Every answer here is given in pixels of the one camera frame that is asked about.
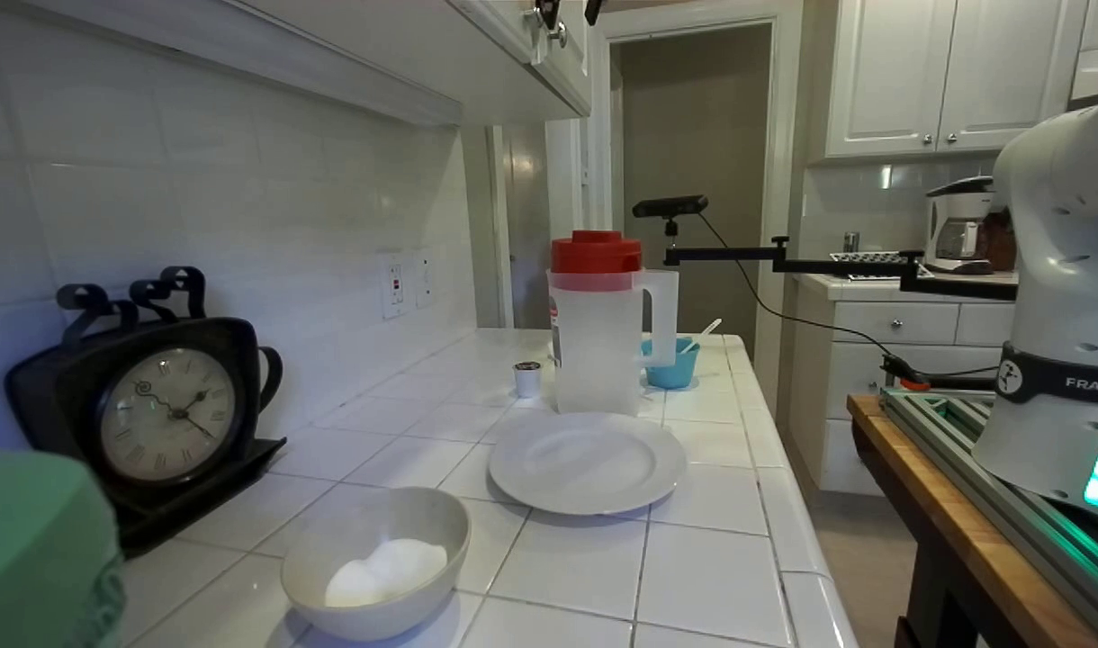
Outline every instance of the white robot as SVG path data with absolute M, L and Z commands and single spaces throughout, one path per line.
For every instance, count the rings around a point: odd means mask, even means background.
M 1098 108 L 1027 128 L 992 177 L 1019 237 L 1019 303 L 974 459 L 1098 512 Z

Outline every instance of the plastic pitcher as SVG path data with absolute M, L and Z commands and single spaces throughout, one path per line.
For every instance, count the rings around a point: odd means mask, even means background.
M 640 363 L 677 361 L 677 295 L 680 272 L 646 272 L 640 244 L 620 230 L 575 230 L 551 242 L 559 411 L 638 412 Z

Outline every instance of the white plate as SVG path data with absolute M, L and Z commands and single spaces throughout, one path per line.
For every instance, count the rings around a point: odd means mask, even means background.
M 511 426 L 490 448 L 490 480 L 553 513 L 620 513 L 661 499 L 686 470 L 683 445 L 622 412 L 546 412 Z

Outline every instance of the white bowl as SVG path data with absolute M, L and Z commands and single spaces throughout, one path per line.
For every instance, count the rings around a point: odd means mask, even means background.
M 409 590 L 386 592 L 367 604 L 329 604 L 332 576 L 349 561 L 367 561 L 388 538 L 421 538 L 448 552 L 448 566 Z M 467 512 L 438 490 L 380 490 L 367 494 L 342 513 L 310 520 L 284 554 L 284 590 L 290 608 L 353 642 L 380 642 L 431 618 L 463 566 Z

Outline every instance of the white substance in bowl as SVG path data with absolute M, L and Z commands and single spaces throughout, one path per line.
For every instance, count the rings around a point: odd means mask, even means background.
M 421 590 L 448 568 L 448 552 L 421 538 L 386 538 L 364 561 L 346 561 L 324 602 L 334 608 L 364 608 L 380 598 Z

